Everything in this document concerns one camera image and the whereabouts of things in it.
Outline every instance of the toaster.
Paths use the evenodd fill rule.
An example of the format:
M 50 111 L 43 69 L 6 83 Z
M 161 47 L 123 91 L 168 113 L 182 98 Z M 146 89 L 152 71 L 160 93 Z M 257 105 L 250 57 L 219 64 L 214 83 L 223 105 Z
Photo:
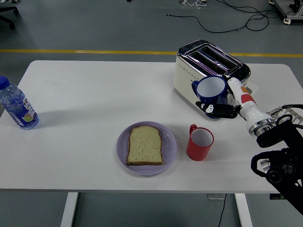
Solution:
M 174 88 L 189 102 L 202 111 L 192 89 L 192 82 L 208 76 L 222 76 L 227 81 L 235 77 L 246 85 L 250 68 L 217 46 L 205 40 L 196 40 L 181 47 L 177 52 Z

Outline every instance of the mug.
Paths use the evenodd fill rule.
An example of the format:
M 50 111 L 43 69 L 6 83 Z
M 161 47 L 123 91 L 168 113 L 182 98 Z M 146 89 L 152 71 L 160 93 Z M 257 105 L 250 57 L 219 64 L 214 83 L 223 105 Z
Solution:
M 186 153 L 192 160 L 202 161 L 206 158 L 213 143 L 214 135 L 211 131 L 192 124 L 189 129 Z
M 204 77 L 200 81 L 191 84 L 195 95 L 203 104 L 227 104 L 227 84 L 220 76 Z

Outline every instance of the bottle label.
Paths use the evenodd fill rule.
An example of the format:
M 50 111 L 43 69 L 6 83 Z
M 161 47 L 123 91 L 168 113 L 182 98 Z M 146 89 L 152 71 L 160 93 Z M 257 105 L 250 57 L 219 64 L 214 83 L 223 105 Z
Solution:
M 14 121 L 21 127 L 28 127 L 37 120 L 37 113 L 26 97 L 22 100 L 22 106 L 15 111 L 8 111 Z

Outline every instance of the floor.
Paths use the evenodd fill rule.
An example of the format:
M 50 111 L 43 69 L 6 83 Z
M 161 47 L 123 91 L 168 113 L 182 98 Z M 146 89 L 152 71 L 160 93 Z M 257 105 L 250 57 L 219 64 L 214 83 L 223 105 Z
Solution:
M 257 13 L 217 0 L 207 0 L 207 7 L 200 9 L 178 0 L 7 1 L 0 7 L 17 6 L 20 14 L 1 13 L 16 29 L 0 21 L 0 74 L 18 84 L 35 60 L 174 62 L 181 46 L 204 39 L 245 63 L 286 64 L 302 86 L 303 21 L 283 24 L 266 0 L 226 2 L 247 6 L 237 8 L 245 11 L 271 10 L 270 18 L 255 16 L 243 27 Z M 166 14 L 195 16 L 208 31 L 193 17 Z M 302 216 L 288 201 L 270 201 L 267 194 L 246 196 L 254 227 L 302 226 Z M 2 190 L 0 227 L 60 226 L 66 197 L 67 192 Z M 209 200 L 205 194 L 80 193 L 73 226 L 210 227 L 218 226 L 222 209 L 222 200 Z M 232 194 L 227 195 L 220 226 L 241 226 Z

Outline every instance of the table leg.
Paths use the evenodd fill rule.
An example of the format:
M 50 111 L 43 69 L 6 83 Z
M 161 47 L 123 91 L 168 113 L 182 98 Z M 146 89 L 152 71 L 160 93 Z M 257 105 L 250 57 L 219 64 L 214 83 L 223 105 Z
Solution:
M 235 199 L 236 199 L 236 203 L 237 203 L 238 214 L 239 214 L 241 226 L 242 227 L 252 227 L 250 211 L 248 209 L 245 194 L 236 193 Z
M 66 199 L 61 227 L 71 227 L 77 205 L 78 192 L 69 192 Z

